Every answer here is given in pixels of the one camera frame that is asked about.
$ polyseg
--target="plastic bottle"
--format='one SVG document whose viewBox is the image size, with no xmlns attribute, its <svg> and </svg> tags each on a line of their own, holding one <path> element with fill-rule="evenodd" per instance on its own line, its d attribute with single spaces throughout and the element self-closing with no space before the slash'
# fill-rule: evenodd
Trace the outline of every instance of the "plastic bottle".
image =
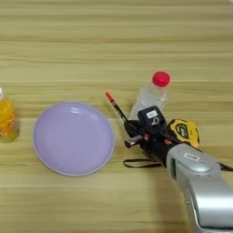
<svg viewBox="0 0 233 233">
<path fill-rule="evenodd" d="M 19 135 L 19 124 L 15 117 L 13 102 L 5 97 L 0 87 L 0 142 L 11 142 Z"/>
<path fill-rule="evenodd" d="M 129 119 L 138 120 L 137 113 L 150 106 L 157 106 L 162 112 L 167 102 L 167 86 L 170 75 L 165 72 L 156 72 L 146 87 L 142 88 L 136 103 L 133 105 Z"/>
</svg>

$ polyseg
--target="wood grain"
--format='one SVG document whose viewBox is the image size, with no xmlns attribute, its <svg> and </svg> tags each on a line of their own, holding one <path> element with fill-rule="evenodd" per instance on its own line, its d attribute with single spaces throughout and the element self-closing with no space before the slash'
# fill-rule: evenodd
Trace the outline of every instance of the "wood grain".
<svg viewBox="0 0 233 233">
<path fill-rule="evenodd" d="M 233 166 L 233 5 L 225 0 L 1 0 L 0 84 L 21 135 L 0 145 L 0 232 L 188 232 L 183 197 L 164 168 L 128 169 L 109 90 L 129 114 L 157 70 L 173 78 L 167 119 L 196 121 L 201 148 Z M 116 133 L 110 162 L 86 177 L 53 173 L 32 132 L 60 101 L 100 109 Z M 232 174 L 224 178 L 233 187 Z"/>
</svg>

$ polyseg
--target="juice bottle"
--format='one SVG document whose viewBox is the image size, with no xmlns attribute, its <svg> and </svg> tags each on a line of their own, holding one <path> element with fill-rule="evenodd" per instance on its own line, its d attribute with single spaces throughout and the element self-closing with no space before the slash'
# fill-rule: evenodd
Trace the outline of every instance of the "juice bottle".
<svg viewBox="0 0 233 233">
<path fill-rule="evenodd" d="M 0 87 L 0 142 L 11 142 L 19 135 L 19 124 L 15 117 L 13 102 L 5 97 Z"/>
</svg>

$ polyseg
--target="bottle label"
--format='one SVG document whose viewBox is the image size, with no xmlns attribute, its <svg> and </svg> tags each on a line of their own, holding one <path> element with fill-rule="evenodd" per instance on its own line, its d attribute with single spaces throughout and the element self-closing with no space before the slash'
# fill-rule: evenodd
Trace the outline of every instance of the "bottle label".
<svg viewBox="0 0 233 233">
<path fill-rule="evenodd" d="M 0 141 L 11 141 L 19 134 L 19 124 L 15 114 L 10 119 L 0 123 Z"/>
</svg>

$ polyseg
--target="tape measure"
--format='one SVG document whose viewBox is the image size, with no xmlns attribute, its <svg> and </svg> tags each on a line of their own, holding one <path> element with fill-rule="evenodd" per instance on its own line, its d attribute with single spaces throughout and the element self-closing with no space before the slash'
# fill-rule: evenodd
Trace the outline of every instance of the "tape measure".
<svg viewBox="0 0 233 233">
<path fill-rule="evenodd" d="M 167 132 L 181 143 L 189 143 L 195 148 L 199 146 L 198 126 L 192 121 L 174 119 L 167 126 Z"/>
</svg>

